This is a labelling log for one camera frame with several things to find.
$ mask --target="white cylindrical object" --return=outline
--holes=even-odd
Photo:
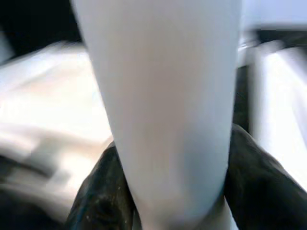
[[[240,0],[74,0],[143,228],[190,226],[228,162]]]

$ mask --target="black material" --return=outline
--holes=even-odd
[[[112,144],[83,182],[65,229],[131,230],[133,211],[134,202]]]
[[[243,66],[237,69],[236,96],[233,115],[233,123],[240,125],[247,132],[249,132],[248,71],[249,66]]]
[[[307,230],[307,194],[233,125],[224,194],[240,230]]]
[[[0,190],[1,230],[61,230],[40,207]]]

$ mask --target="white surface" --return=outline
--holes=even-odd
[[[74,3],[143,228],[197,223],[227,169],[240,1]]]
[[[15,169],[1,186],[65,221],[81,183],[112,140],[87,52],[52,45],[3,66],[0,75],[0,146],[11,149],[0,154],[22,162],[41,141],[58,149],[51,152],[57,171],[50,180]]]
[[[243,0],[241,28],[259,25],[307,25],[305,0]]]
[[[307,190],[306,60],[296,49],[271,52],[275,45],[257,50],[252,136]]]

